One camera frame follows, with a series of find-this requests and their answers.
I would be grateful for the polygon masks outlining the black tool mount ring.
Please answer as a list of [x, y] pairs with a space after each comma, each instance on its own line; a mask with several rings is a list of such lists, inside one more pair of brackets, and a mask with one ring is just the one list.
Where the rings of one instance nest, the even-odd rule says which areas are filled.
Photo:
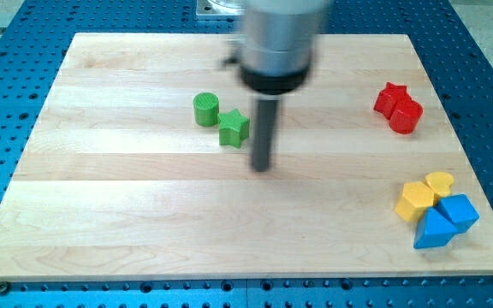
[[240, 66], [239, 76], [241, 81], [255, 92], [266, 95], [282, 95], [299, 88], [307, 79], [311, 66], [308, 65], [300, 71], [281, 76], [269, 76], [259, 74], [251, 69]]

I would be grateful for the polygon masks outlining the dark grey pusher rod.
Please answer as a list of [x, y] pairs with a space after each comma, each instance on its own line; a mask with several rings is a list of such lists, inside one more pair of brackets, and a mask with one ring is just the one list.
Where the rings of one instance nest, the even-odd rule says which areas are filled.
[[270, 95], [259, 95], [255, 100], [251, 165], [257, 172], [265, 172], [270, 168], [273, 133], [280, 101], [280, 96]]

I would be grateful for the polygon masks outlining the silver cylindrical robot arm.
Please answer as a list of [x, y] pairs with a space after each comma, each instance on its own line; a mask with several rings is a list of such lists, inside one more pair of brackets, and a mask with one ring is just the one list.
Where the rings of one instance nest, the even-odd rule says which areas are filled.
[[251, 167], [270, 169], [282, 96], [302, 86], [315, 59], [315, 40], [325, 27], [328, 0], [248, 0], [239, 31], [224, 61], [236, 64], [242, 83], [257, 93]]

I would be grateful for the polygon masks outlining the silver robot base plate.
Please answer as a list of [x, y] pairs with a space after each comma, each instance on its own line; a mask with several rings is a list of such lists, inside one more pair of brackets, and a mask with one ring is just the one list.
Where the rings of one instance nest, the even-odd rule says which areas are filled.
[[195, 15], [198, 20], [236, 17], [243, 12], [243, 0], [195, 0]]

